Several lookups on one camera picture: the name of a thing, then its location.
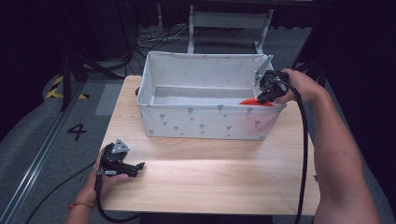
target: fingers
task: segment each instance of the fingers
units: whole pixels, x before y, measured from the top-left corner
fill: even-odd
[[[93,170],[99,169],[99,163],[100,163],[100,160],[102,159],[102,154],[104,153],[104,151],[105,151],[105,148],[102,147],[99,151],[98,156],[96,157],[96,162],[95,162],[95,165],[93,166]]]
[[[103,188],[102,188],[102,195],[105,195],[111,187],[118,185],[119,183],[124,182],[129,178],[126,174],[121,175],[113,175],[113,176],[103,176]]]
[[[289,69],[289,68],[284,68],[284,69],[281,70],[281,72],[287,73],[287,74],[289,74],[289,75],[290,75],[293,71],[294,71],[294,70]]]
[[[292,101],[292,100],[295,100],[294,94],[291,90],[288,90],[288,92],[286,92],[286,95],[276,98],[274,102],[276,104],[285,104],[288,101]]]

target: hand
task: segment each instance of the hand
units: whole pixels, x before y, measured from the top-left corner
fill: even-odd
[[[94,190],[94,185],[96,180],[96,171],[99,169],[99,162],[102,158],[103,152],[104,149],[102,148],[96,158],[96,163],[94,165],[93,170],[89,174],[87,181],[84,184],[84,187],[79,192],[76,198],[76,202],[91,203],[93,205],[96,204],[96,192]],[[104,175],[102,180],[101,196],[104,196],[114,185],[117,185],[127,180],[128,177],[129,176],[126,174],[113,175],[113,176]]]
[[[322,93],[326,92],[323,87],[304,73],[289,68],[282,69],[282,72],[289,74],[290,85],[301,94],[304,103],[314,103]],[[291,100],[295,101],[296,99],[293,92],[288,90],[286,95],[276,98],[275,103],[285,104]]]

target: gray carpet floor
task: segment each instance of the gray carpet floor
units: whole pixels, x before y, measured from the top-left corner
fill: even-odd
[[[159,27],[151,27],[141,32],[161,31]],[[265,54],[273,54],[273,67],[281,69],[291,67],[297,53],[308,37],[310,29],[270,29],[266,37],[263,51]],[[203,30],[195,37],[195,53],[255,53],[252,46],[256,31],[227,31]],[[178,35],[179,40],[167,43],[160,51],[186,52],[186,35]],[[141,46],[150,47],[150,42],[140,43]],[[120,76],[139,75],[142,73],[145,58],[135,54],[130,61],[130,66],[115,70]],[[53,80],[43,90],[43,97],[49,91]],[[89,94],[85,100],[76,100],[71,105],[70,113],[67,114],[59,134],[55,138],[50,154],[44,166],[31,187],[21,208],[16,212],[12,223],[25,223],[29,215],[38,203],[52,189],[74,174],[81,168],[92,162],[102,145],[111,113],[120,92],[121,81],[111,80],[101,74],[91,74],[81,93]],[[5,211],[22,177],[32,163],[35,155],[49,134],[62,106],[62,99],[45,99],[44,104],[33,110],[22,119],[0,143],[3,152],[0,158],[0,211]],[[315,124],[310,106],[305,107],[309,120],[309,129],[312,139],[315,139]],[[82,124],[82,133],[76,141],[75,133],[67,131],[74,126]],[[79,189],[82,187],[87,172],[77,175],[69,182],[56,190],[36,211],[30,223],[62,223],[66,216],[66,206],[73,202]],[[389,209],[388,201],[380,186],[371,174],[369,167],[365,166],[365,174],[370,189],[375,197],[382,222],[385,224],[395,223],[395,219]],[[109,212],[113,217],[129,217],[131,213]],[[292,223],[293,216],[275,216],[276,224]],[[303,217],[301,223],[311,223],[312,217]],[[97,211],[93,212],[92,223],[108,223],[104,221]]]

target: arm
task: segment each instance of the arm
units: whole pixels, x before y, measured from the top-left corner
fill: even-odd
[[[96,192],[94,190],[95,180],[96,180],[96,171],[99,167],[99,161],[101,159],[101,155],[103,150],[99,153],[96,158],[96,164],[94,169],[90,172],[87,182],[85,182],[84,187],[79,192],[77,198],[75,199],[75,203],[86,203],[93,206],[96,206]],[[102,190],[101,194],[104,196],[108,190],[113,186],[122,181],[125,181],[128,178],[128,175],[114,175],[114,176],[103,176],[102,182]],[[92,209],[85,204],[78,204],[71,208],[67,213],[67,217],[64,221],[64,224],[84,224],[90,223]]]
[[[370,190],[364,179],[360,151],[340,118],[332,98],[314,80],[298,71],[290,74],[290,84],[313,106],[317,123],[315,168],[320,202],[315,223],[380,223]],[[276,99],[294,100],[291,91]]]

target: wrist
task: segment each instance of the wrist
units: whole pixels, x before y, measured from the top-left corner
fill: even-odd
[[[67,210],[70,211],[71,209],[74,209],[76,207],[80,207],[79,209],[93,209],[94,208],[94,204],[91,203],[84,203],[84,202],[74,202],[74,203],[70,203],[69,205],[67,205]]]
[[[309,102],[312,105],[319,104],[323,101],[328,101],[330,99],[329,93],[321,86],[318,86],[318,89],[315,91],[314,94],[311,95]]]
[[[311,102],[311,105],[317,116],[329,116],[329,114],[334,111],[332,97],[324,88],[323,91],[318,92],[315,99]]]
[[[75,202],[84,202],[96,205],[96,194],[94,190],[82,191],[78,194]]]

